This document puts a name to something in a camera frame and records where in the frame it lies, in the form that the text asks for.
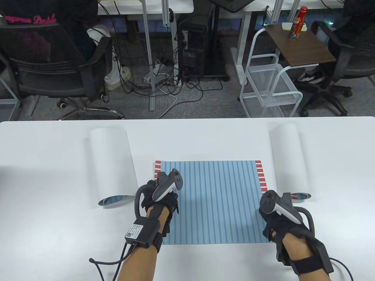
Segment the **person's left hand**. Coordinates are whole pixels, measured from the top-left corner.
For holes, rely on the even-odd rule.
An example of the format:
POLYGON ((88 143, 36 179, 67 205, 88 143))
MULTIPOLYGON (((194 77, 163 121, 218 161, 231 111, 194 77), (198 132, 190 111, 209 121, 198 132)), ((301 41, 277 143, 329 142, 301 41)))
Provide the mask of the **person's left hand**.
POLYGON ((172 220, 175 211, 179 213, 178 205, 178 194, 174 192, 175 181, 172 179, 161 179, 161 176, 156 180, 150 180, 146 185, 139 188, 142 189, 140 193, 144 195, 144 199, 141 203, 141 207, 148 211, 149 208, 153 207, 153 210, 161 207, 161 210, 166 208, 169 214, 164 223, 161 234, 166 237, 170 233, 170 222, 172 220))

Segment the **person's right hand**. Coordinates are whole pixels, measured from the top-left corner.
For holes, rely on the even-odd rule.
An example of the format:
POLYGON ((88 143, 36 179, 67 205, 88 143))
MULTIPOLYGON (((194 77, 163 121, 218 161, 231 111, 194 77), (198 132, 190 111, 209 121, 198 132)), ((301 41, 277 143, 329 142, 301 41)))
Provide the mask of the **person's right hand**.
POLYGON ((309 263, 319 264, 315 257, 315 250, 311 247, 312 232, 304 223, 292 222, 277 212, 266 214, 259 209, 259 213, 266 222, 264 237, 276 244, 277 261, 285 266, 294 264, 299 274, 311 268, 309 263))

